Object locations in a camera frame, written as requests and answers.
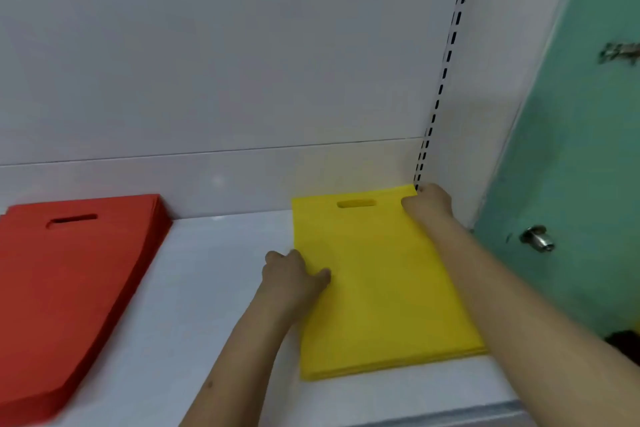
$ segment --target hand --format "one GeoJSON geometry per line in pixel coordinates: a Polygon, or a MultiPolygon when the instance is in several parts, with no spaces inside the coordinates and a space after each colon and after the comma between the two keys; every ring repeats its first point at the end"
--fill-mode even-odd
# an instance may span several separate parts
{"type": "Polygon", "coordinates": [[[433,183],[420,187],[417,196],[403,197],[402,206],[407,214],[421,225],[453,216],[451,196],[433,183]]]}
{"type": "Polygon", "coordinates": [[[298,250],[291,250],[286,256],[272,251],[264,260],[256,298],[289,321],[302,318],[331,282],[329,269],[309,275],[298,250]]]}

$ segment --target person's left hand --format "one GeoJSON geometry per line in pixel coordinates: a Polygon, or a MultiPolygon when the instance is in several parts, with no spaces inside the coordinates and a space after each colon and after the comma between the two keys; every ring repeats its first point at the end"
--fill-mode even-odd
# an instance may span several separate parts
{"type": "Polygon", "coordinates": [[[288,255],[271,251],[264,260],[256,297],[292,321],[302,318],[331,282],[329,269],[309,275],[298,250],[291,250],[288,255]]]}

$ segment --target forearm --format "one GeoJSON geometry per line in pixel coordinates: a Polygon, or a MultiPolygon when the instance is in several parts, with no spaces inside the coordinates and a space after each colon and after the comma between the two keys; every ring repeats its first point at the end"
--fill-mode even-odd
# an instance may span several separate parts
{"type": "Polygon", "coordinates": [[[181,427],[257,425],[269,375],[291,319],[260,292],[236,324],[181,427]]]}
{"type": "Polygon", "coordinates": [[[637,425],[640,369],[557,311],[453,218],[426,216],[421,225],[541,427],[637,425]]]}

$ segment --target person's left arm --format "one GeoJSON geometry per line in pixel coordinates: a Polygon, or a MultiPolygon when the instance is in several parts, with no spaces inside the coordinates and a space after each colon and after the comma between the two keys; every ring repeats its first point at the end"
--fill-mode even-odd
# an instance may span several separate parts
{"type": "Polygon", "coordinates": [[[236,324],[180,427],[255,427],[276,353],[293,322],[331,280],[307,274],[297,250],[269,252],[262,283],[236,324]]]}

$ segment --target person's right arm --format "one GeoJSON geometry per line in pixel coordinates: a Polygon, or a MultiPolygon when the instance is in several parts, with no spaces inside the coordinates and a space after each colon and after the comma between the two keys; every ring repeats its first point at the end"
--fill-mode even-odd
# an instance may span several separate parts
{"type": "Polygon", "coordinates": [[[403,206],[433,241],[489,351],[540,427],[640,425],[640,368],[487,252],[453,218],[442,188],[430,184],[403,206]]]}

